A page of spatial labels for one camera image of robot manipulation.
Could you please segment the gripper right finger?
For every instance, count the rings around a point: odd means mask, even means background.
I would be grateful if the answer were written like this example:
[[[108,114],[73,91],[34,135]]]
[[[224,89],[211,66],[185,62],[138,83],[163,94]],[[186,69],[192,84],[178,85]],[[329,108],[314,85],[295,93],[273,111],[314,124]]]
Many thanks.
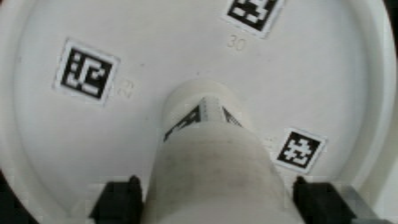
[[[350,185],[307,182],[298,176],[293,203],[305,224],[394,224],[375,214]]]

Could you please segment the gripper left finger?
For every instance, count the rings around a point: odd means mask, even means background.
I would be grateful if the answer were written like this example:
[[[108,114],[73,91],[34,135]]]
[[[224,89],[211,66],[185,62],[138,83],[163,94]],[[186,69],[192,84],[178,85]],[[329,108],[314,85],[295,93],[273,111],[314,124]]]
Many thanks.
[[[140,179],[131,176],[126,181],[106,183],[89,218],[94,224],[140,224],[142,209]]]

